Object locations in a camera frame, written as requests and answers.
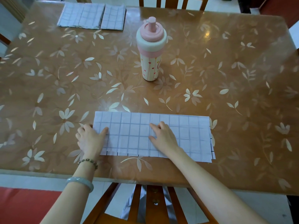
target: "right hand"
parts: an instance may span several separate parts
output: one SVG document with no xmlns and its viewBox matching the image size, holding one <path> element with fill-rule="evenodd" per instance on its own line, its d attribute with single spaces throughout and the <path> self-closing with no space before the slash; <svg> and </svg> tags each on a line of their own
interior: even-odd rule
<svg viewBox="0 0 299 224">
<path fill-rule="evenodd" d="M 149 136 L 150 141 L 167 157 L 169 157 L 171 153 L 175 152 L 179 148 L 176 137 L 167 124 L 164 122 L 160 122 L 158 125 L 150 123 L 150 127 L 157 136 L 157 139 L 155 139 L 153 136 Z"/>
</svg>

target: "finger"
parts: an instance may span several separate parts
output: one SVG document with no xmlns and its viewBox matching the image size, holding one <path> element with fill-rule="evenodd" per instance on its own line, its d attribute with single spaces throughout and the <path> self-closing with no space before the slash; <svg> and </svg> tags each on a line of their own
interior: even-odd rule
<svg viewBox="0 0 299 224">
<path fill-rule="evenodd" d="M 152 130 L 155 132 L 155 134 L 157 135 L 157 133 L 159 132 L 159 127 L 156 126 L 155 124 L 150 123 L 150 127 L 152 128 Z"/>
<path fill-rule="evenodd" d="M 166 128 L 166 124 L 163 121 L 161 121 L 161 122 L 159 122 L 158 127 L 160 129 L 165 129 Z"/>
<path fill-rule="evenodd" d="M 156 139 L 153 136 L 149 136 L 149 140 L 154 146 L 156 146 Z"/>
<path fill-rule="evenodd" d="M 102 130 L 101 134 L 106 135 L 106 134 L 108 133 L 108 131 L 109 131 L 109 128 L 108 128 L 108 127 L 105 127 L 105 128 Z"/>
<path fill-rule="evenodd" d="M 85 132 L 85 130 L 84 130 L 83 127 L 79 127 L 79 128 L 78 128 L 78 133 L 79 133 L 80 135 L 82 135 L 84 132 Z"/>
<path fill-rule="evenodd" d="M 89 131 L 92 129 L 89 124 L 85 124 L 83 128 L 85 131 Z"/>
<path fill-rule="evenodd" d="M 76 138 L 79 140 L 81 138 L 81 135 L 79 133 L 76 133 Z"/>
</svg>

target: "pink spout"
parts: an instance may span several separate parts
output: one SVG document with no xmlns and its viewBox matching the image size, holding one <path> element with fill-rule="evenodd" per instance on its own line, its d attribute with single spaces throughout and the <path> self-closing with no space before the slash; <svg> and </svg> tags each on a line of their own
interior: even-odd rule
<svg viewBox="0 0 299 224">
<path fill-rule="evenodd" d="M 153 16 L 148 19 L 148 30 L 153 33 L 156 32 L 156 18 Z"/>
</svg>

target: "pink bottle cap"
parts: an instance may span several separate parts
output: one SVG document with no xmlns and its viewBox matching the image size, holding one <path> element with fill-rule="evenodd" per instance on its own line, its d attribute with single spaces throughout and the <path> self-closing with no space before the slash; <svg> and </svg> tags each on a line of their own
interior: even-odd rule
<svg viewBox="0 0 299 224">
<path fill-rule="evenodd" d="M 145 41 L 159 41 L 164 37 L 164 29 L 156 22 L 156 18 L 151 16 L 148 22 L 141 26 L 140 34 Z"/>
</svg>

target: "beaded bracelet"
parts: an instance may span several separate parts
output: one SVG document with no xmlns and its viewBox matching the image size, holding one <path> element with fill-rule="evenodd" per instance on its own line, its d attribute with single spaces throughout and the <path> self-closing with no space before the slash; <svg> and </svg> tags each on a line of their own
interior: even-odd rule
<svg viewBox="0 0 299 224">
<path fill-rule="evenodd" d="M 78 166 L 79 166 L 80 163 L 82 163 L 82 162 L 84 162 L 84 161 L 89 161 L 89 162 L 91 162 L 91 163 L 95 166 L 95 169 L 97 169 L 97 162 L 95 162 L 95 161 L 92 160 L 92 159 L 82 159 L 82 160 L 80 160 L 80 161 L 78 162 Z"/>
</svg>

